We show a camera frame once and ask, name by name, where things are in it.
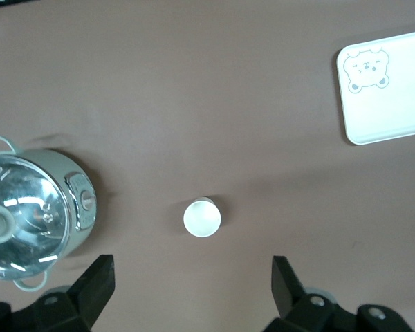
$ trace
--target glass lid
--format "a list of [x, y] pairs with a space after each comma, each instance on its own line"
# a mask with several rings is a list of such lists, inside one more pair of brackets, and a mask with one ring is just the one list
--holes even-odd
[[42, 169], [0, 155], [0, 279], [32, 277], [55, 263], [68, 239], [66, 206]]

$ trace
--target bear drawing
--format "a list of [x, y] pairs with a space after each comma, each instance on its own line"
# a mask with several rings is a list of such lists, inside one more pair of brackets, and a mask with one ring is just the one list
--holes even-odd
[[385, 88], [389, 84], [389, 77], [386, 75], [388, 63], [389, 56], [383, 50], [366, 50], [355, 56], [349, 55], [344, 61], [344, 71], [351, 80], [350, 92], [359, 93], [362, 88], [373, 85]]

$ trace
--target rectangular white tray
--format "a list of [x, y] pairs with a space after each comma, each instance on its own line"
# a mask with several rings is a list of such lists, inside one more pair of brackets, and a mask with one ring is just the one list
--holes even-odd
[[347, 46], [337, 68], [351, 142], [415, 134], [415, 33]]

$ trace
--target table surface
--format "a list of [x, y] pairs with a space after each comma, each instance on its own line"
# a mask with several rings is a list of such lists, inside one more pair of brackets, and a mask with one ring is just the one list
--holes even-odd
[[[93, 232], [47, 287], [113, 254], [93, 331], [261, 331], [273, 255], [354, 312], [415, 329], [415, 136], [344, 134], [343, 47], [415, 31], [415, 0], [41, 0], [0, 8], [0, 135], [76, 160]], [[183, 226], [209, 196], [222, 224]]]

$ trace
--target pot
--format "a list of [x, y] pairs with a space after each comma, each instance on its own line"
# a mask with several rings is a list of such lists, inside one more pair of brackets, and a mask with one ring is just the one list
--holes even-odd
[[[53, 265], [91, 232], [95, 190], [84, 170], [55, 151], [24, 151], [0, 136], [0, 280], [38, 291]], [[37, 286], [25, 279], [44, 274]]]

